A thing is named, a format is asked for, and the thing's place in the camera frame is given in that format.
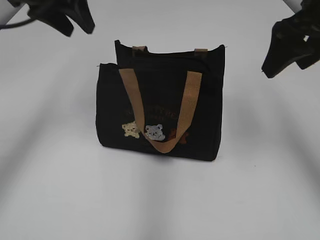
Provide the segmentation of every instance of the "white backdrop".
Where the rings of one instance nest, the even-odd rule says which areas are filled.
[[[0,31],[0,239],[319,240],[320,63],[261,71],[285,3],[89,4],[93,35]],[[158,53],[227,46],[216,161],[99,144],[97,65],[116,61],[116,39]]]

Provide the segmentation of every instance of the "black tote bag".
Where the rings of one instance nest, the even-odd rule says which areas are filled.
[[[224,51],[215,50],[214,71],[212,62],[193,56],[135,55],[125,68],[101,64],[96,92],[100,143],[213,161],[221,141]]]

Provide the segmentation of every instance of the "embroidered bear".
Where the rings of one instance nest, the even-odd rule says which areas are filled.
[[[156,126],[145,126],[145,130],[146,130],[146,135],[151,139],[151,140],[155,140],[155,141],[163,141],[166,136],[163,135],[162,133],[162,125],[158,124]]]
[[[176,137],[176,134],[177,134],[177,129],[176,128],[172,128],[171,129],[171,132],[170,132],[170,135],[168,137],[168,141],[174,139]],[[187,144],[187,137],[189,136],[189,133],[188,132],[185,132],[182,137],[180,138],[179,140],[179,143],[180,144]]]
[[[140,138],[140,135],[139,135],[140,130],[136,125],[136,121],[123,124],[122,129],[124,130],[125,137],[132,136],[132,137],[135,137],[136,139]]]

